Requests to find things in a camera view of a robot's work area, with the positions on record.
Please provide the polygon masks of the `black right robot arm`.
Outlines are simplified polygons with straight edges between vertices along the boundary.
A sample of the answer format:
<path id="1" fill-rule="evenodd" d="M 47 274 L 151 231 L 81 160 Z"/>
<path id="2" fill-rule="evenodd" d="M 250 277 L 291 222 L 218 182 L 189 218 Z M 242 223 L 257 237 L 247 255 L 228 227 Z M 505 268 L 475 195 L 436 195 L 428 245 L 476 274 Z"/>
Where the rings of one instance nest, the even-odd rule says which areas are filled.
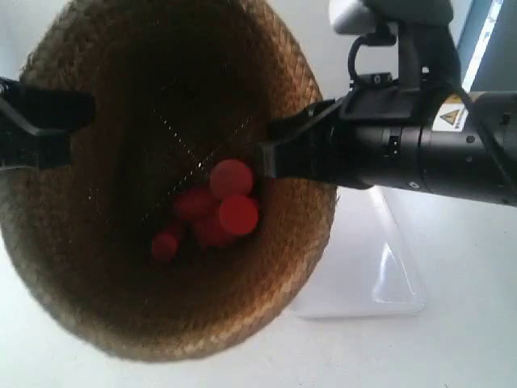
<path id="1" fill-rule="evenodd" d="M 260 175 L 516 204 L 516 94 L 447 81 L 355 86 L 274 120 Z"/>

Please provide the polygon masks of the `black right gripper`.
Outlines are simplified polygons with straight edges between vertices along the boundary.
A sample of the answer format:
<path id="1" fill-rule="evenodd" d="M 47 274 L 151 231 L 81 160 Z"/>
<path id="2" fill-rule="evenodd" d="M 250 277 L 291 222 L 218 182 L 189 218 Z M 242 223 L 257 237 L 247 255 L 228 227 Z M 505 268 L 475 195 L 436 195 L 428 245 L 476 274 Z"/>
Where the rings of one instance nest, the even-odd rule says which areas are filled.
<path id="1" fill-rule="evenodd" d="M 340 99 L 311 103 L 267 125 L 256 145 L 262 176 L 308 179 L 346 188 L 422 190 L 424 90 L 393 81 L 356 86 Z"/>

